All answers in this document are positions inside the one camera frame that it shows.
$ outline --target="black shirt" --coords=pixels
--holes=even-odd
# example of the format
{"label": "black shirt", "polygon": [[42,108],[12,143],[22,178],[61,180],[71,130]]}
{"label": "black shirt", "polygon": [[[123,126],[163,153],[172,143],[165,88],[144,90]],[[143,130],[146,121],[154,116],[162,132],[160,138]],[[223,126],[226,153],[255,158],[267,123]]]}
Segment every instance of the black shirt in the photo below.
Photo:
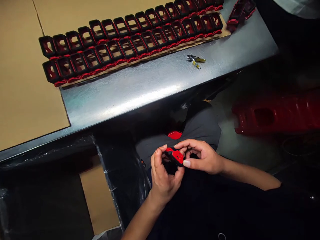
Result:
{"label": "black shirt", "polygon": [[318,216],[310,198],[283,185],[263,191],[186,169],[148,239],[307,239]]}

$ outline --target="gray pants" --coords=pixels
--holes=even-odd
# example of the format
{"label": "gray pants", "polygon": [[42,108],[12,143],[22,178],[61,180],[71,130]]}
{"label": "gray pants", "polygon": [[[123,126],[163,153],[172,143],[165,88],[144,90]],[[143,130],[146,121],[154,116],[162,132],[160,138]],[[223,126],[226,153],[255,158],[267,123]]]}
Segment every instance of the gray pants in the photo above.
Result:
{"label": "gray pants", "polygon": [[221,129],[217,123],[212,106],[207,102],[191,105],[188,109],[185,127],[182,136],[173,140],[165,134],[159,134],[142,139],[136,144],[140,159],[146,164],[148,170],[151,167],[150,158],[154,151],[165,144],[173,147],[178,142],[196,139],[207,142],[214,150],[217,150]]}

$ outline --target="metal table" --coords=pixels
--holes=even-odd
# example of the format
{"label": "metal table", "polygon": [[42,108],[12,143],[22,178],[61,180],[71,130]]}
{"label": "metal table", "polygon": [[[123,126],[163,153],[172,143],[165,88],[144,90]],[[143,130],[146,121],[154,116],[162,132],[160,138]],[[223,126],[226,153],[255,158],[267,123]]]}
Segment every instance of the metal table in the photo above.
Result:
{"label": "metal table", "polygon": [[[228,19],[235,0],[226,0]],[[59,138],[89,128],[148,103],[244,68],[278,52],[258,11],[231,36],[204,43],[108,74],[92,82],[61,88],[71,126],[0,152],[0,162]],[[186,61],[206,58],[201,70]]]}

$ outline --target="red plastic stool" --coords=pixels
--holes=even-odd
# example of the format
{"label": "red plastic stool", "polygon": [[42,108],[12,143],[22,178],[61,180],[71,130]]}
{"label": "red plastic stool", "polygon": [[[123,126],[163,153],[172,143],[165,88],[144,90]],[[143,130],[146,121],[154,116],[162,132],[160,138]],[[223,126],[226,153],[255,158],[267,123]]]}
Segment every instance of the red plastic stool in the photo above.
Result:
{"label": "red plastic stool", "polygon": [[288,96],[272,96],[236,104],[237,134],[262,135],[277,132],[305,132],[320,128],[320,90]]}

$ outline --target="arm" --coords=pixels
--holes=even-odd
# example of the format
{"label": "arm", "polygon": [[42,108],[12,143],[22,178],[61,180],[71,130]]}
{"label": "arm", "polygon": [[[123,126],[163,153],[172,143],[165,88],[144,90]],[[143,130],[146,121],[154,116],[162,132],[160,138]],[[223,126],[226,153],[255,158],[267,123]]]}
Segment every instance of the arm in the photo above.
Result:
{"label": "arm", "polygon": [[[221,174],[235,181],[254,185],[264,191],[281,185],[278,179],[264,171],[220,156],[206,142],[187,139],[174,147],[189,149],[186,152],[186,160],[183,161],[185,167],[202,170],[209,174]],[[192,153],[199,159],[190,158]]]}
{"label": "arm", "polygon": [[152,189],[129,223],[121,240],[146,239],[160,213],[181,185],[184,168],[178,167],[175,175],[168,175],[162,164],[162,154],[166,149],[167,145],[159,147],[151,156]]}

